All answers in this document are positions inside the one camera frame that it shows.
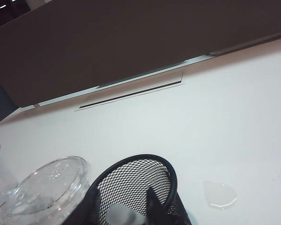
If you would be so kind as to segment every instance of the water droplet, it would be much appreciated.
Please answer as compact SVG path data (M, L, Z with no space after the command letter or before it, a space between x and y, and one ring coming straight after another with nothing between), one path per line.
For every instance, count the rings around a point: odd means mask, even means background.
M205 199L212 208L224 210L237 201L236 191L227 184L204 181L203 187Z

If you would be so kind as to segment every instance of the black mesh pen holder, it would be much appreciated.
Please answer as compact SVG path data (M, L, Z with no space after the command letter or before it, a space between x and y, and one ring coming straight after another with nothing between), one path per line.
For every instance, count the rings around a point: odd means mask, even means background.
M92 186L100 191L100 225L109 224L106 211L115 203L145 216L149 187L155 191L174 225L191 225L177 193L174 168L162 157L144 154L123 159L103 172Z

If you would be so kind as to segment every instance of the vent slot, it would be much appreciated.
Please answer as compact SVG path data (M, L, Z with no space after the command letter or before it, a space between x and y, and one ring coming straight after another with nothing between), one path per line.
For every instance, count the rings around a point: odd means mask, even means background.
M90 93L87 104L81 105L78 110L180 85L182 84L182 74L183 72L179 71L153 75Z

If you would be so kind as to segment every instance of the white desk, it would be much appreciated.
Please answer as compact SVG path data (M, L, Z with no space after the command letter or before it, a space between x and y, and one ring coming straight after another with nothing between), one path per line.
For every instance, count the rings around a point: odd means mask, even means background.
M0 123L5 161L21 181L78 155L93 181L127 156L157 154L193 225L281 225L281 40L178 70L184 85L110 104L75 111L85 95L16 111ZM204 181L232 187L236 203L210 207Z

